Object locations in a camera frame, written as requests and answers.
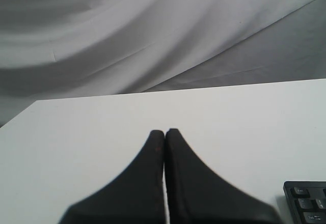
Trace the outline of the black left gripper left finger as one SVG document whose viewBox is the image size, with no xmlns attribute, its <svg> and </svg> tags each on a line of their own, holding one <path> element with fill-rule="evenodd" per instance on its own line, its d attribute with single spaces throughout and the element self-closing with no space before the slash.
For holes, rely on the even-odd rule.
<svg viewBox="0 0 326 224">
<path fill-rule="evenodd" d="M 165 135 L 152 130 L 130 165 L 101 190 L 70 206 L 61 223 L 164 223 Z"/>
</svg>

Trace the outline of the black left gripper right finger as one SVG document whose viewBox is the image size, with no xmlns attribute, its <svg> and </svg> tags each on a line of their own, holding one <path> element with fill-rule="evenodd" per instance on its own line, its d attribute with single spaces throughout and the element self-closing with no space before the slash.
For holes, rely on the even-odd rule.
<svg viewBox="0 0 326 224">
<path fill-rule="evenodd" d="M 166 133 L 165 179 L 171 223 L 278 223 L 272 206 L 212 171 L 178 129 Z"/>
</svg>

